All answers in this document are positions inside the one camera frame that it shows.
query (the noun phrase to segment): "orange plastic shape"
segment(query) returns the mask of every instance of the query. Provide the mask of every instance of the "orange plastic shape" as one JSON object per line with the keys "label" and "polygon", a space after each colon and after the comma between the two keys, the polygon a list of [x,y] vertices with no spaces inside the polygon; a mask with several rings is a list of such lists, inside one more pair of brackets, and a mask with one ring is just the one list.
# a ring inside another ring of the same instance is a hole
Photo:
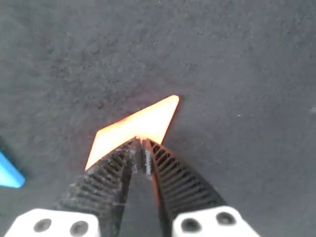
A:
{"label": "orange plastic shape", "polygon": [[179,96],[171,95],[99,130],[95,136],[85,170],[133,137],[144,140],[149,138],[161,144],[178,103]]}

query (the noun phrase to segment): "gray carpet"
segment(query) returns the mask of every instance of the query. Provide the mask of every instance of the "gray carpet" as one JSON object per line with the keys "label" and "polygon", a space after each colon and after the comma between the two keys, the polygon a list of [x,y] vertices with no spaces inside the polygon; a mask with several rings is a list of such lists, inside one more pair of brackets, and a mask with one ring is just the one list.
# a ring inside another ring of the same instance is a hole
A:
{"label": "gray carpet", "polygon": [[[167,95],[164,144],[263,236],[316,231],[313,0],[1,0],[0,236],[80,174],[95,132]],[[141,211],[135,212],[142,217]]]}

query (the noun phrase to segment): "blue block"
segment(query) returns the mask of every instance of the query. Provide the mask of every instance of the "blue block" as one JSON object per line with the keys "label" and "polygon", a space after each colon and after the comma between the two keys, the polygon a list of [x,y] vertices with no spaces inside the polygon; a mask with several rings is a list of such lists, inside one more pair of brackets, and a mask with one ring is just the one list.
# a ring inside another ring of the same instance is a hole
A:
{"label": "blue block", "polygon": [[0,186],[20,188],[25,182],[23,175],[0,151]]}

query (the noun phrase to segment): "orange flat piece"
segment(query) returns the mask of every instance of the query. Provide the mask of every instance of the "orange flat piece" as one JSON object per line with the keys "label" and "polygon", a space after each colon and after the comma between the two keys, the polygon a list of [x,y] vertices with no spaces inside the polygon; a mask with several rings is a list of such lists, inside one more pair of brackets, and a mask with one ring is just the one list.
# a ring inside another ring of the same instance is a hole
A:
{"label": "orange flat piece", "polygon": [[149,138],[161,144],[178,103],[179,96],[171,95],[99,130],[95,136],[85,170],[133,137],[144,140]]}

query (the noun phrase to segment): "mounting hole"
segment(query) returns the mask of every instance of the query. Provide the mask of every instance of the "mounting hole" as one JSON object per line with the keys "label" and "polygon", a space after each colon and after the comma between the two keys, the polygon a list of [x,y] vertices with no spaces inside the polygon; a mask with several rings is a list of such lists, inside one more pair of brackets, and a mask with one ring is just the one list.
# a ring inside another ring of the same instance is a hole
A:
{"label": "mounting hole", "polygon": [[83,236],[89,229],[88,223],[85,221],[77,221],[70,228],[70,234],[75,237]]}
{"label": "mounting hole", "polygon": [[51,219],[42,219],[34,225],[34,231],[37,233],[47,231],[51,225]]}
{"label": "mounting hole", "polygon": [[184,232],[195,233],[201,230],[201,225],[197,220],[188,218],[182,221],[181,228]]}
{"label": "mounting hole", "polygon": [[218,213],[216,219],[220,225],[224,226],[231,226],[236,223],[236,219],[234,218],[234,216],[227,212]]}

